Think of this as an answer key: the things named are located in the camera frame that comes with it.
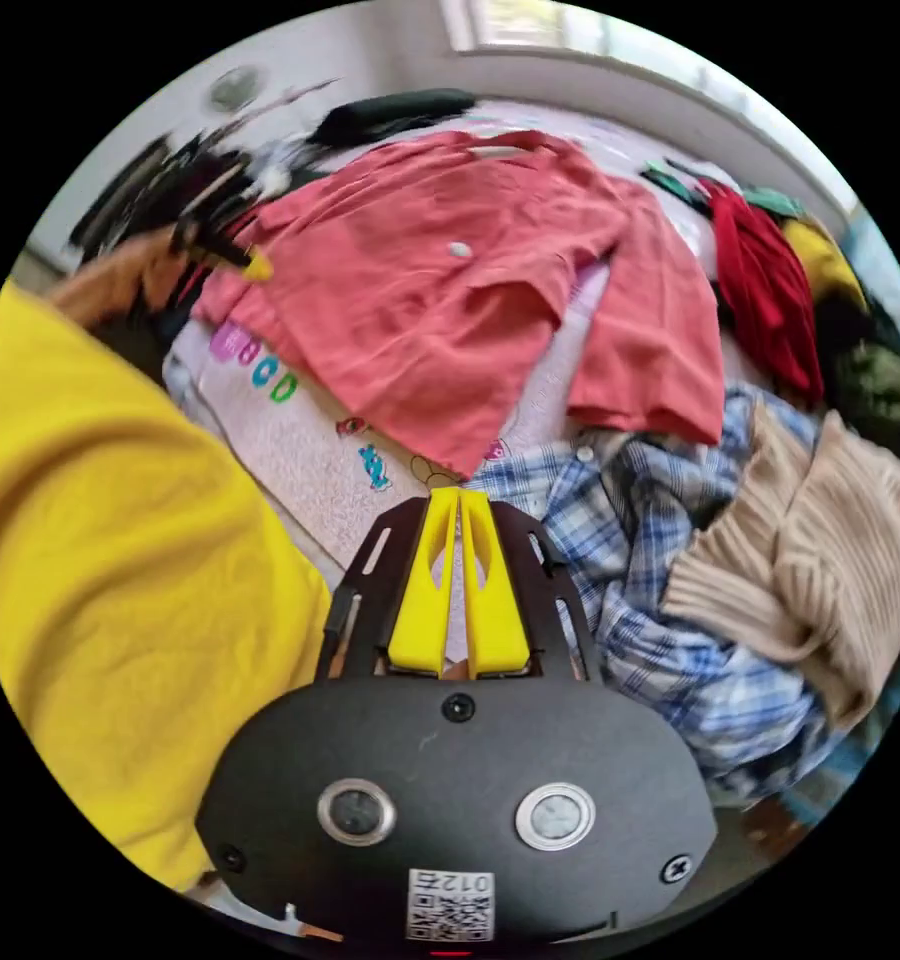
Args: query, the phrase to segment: green garment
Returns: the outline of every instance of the green garment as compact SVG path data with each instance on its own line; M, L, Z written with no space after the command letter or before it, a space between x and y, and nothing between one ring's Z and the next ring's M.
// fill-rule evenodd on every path
M900 357L861 344L835 361L832 402L860 436L900 459Z
M679 197L684 203L693 207L698 213L704 216L710 215L710 201L701 193L701 191L688 187L682 180L673 176L671 173L660 166L659 163L649 163L647 168L641 171L640 176L658 187ZM779 190L772 190L770 187L752 187L743 191L743 199L751 207L759 207L767 213L776 214L778 217L786 217L791 220L799 220L806 216L806 210L799 200L788 197Z

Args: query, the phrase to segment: blue plaid shirt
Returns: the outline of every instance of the blue plaid shirt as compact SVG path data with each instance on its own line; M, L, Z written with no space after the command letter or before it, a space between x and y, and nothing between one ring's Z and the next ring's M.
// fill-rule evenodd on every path
M758 398L806 446L816 443L815 420L735 384L717 447L589 431L489 461L468 484L543 523L567 560L608 682L665 717L704 778L740 799L793 784L838 741L797 671L659 611L674 557L736 493Z

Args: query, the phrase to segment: qr code label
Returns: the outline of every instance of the qr code label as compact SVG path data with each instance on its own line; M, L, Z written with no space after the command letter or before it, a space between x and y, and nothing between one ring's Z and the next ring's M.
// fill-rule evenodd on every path
M411 870L407 939L478 943L493 939L492 873Z

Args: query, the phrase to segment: sticker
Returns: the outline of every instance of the sticker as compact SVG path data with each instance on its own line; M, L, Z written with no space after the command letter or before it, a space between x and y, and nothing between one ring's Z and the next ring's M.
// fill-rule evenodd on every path
M292 373L285 373L283 378L273 388L270 399L274 403L283 403L284 400L289 400L294 395L296 389L297 378Z
M383 458L377 453L377 448L371 443L357 451L363 458L363 469L370 475L370 484L374 490L387 490L391 486L387 476L387 466Z
M679 883L689 876L692 867L693 861L689 854L681 853L663 865L663 869L660 871L660 879L664 883Z
M237 356L237 363L239 363L241 367L247 367L257 359L257 354L259 352L260 341L250 340Z
M235 323L224 321L210 341L210 353L221 363L232 360L247 344L250 334L241 330Z
M502 460L508 456L507 445L502 440L494 440L483 455L484 460Z
M457 479L449 473L444 473L435 467L425 457L417 454L410 461L410 472L415 479L419 480L428 490L435 490L437 487L453 487L457 485Z
M280 369L280 361L274 356L264 357L253 371L253 385L265 387L276 376Z
M481 943L493 939L492 873L411 870L407 939Z
M352 437L355 433L363 433L369 424L363 417L348 417L337 424L338 437Z

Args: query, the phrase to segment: beige knit sweater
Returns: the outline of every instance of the beige knit sweater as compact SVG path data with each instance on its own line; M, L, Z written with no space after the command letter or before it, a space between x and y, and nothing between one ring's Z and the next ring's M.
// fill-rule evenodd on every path
M900 461L835 411L814 454L762 404L752 430L737 497L677 556L662 610L795 665L849 729L900 652Z

